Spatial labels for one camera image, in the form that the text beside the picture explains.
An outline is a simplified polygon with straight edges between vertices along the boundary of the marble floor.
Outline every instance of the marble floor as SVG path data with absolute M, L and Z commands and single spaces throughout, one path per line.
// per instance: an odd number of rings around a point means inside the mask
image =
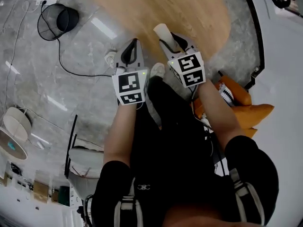
M 27 109 L 33 126 L 32 135 L 24 145 L 28 159 L 17 165 L 23 169 L 26 179 L 33 180 L 38 171 L 36 178 L 44 178 L 40 181 L 48 183 L 49 179 L 64 179 L 66 149 L 75 115 L 78 115 L 75 132 L 79 137 L 76 145 L 102 149 L 117 103 L 110 78 L 77 77 L 60 67 L 58 43 L 45 41 L 38 35 L 40 8 L 33 11 L 34 0 L 28 0 L 30 12 L 26 13 L 18 34 L 28 2 L 18 0 L 10 13 L 15 1 L 0 0 L 0 116 L 10 106 Z M 259 65 L 256 31 L 246 0 L 225 2 L 232 21 L 231 34 L 226 45 L 207 62 L 205 70 L 209 78 L 221 70 L 245 85 Z M 60 0 L 60 3 L 80 13 L 76 28 L 61 37 L 63 64 L 77 73 L 111 74 L 104 61 L 105 52 L 112 47 L 119 48 L 135 35 L 91 0 Z M 117 36 L 107 37 L 92 23 L 93 19 L 102 21 Z M 147 54 L 146 64 L 151 67 L 155 61 Z M 182 97 L 189 96 L 189 90 L 184 89 L 170 71 L 165 81 Z M 160 123 L 151 104 L 149 110 Z M 44 150 L 36 147 L 38 138 Z

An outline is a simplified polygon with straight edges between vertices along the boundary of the white sneaker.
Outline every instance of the white sneaker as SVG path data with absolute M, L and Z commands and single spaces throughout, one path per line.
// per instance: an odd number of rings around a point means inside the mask
M 107 63 L 111 68 L 115 68 L 114 59 L 115 59 L 116 53 L 117 53 L 116 51 L 109 51 L 109 52 L 104 56 L 104 59 L 105 59 L 106 63 Z
M 156 63 L 154 64 L 154 66 L 151 69 L 151 76 L 150 78 L 154 77 L 154 76 L 158 76 L 163 78 L 165 74 L 165 67 L 162 63 Z

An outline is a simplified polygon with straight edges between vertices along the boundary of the white wall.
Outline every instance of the white wall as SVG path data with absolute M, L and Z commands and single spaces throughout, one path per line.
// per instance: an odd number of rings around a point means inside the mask
M 44 204 L 13 186 L 0 185 L 0 214 L 24 227 L 72 227 L 68 207 Z
M 296 227 L 303 218 L 303 26 L 277 17 L 270 0 L 253 1 L 263 36 L 265 70 L 250 94 L 254 104 L 275 106 L 254 137 L 279 175 L 280 193 L 269 226 Z

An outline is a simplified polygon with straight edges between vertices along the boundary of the black sleeve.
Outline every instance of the black sleeve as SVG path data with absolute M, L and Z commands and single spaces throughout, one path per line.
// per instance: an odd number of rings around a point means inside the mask
M 246 136 L 230 140 L 225 148 L 225 156 L 230 173 L 236 169 L 240 180 L 250 183 L 256 190 L 263 206 L 266 225 L 275 210 L 279 192 L 274 163 L 257 147 L 255 141 Z
M 115 206 L 128 195 L 131 183 L 131 170 L 126 164 L 110 161 L 103 166 L 91 203 L 93 226 L 114 226 Z

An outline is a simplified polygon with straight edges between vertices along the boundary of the forearm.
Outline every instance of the forearm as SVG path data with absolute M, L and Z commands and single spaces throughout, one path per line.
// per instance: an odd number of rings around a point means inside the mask
M 137 104 L 120 105 L 104 146 L 104 164 L 118 160 L 129 166 Z
M 198 93 L 207 119 L 223 149 L 233 137 L 245 135 L 234 112 L 210 80 L 199 85 Z

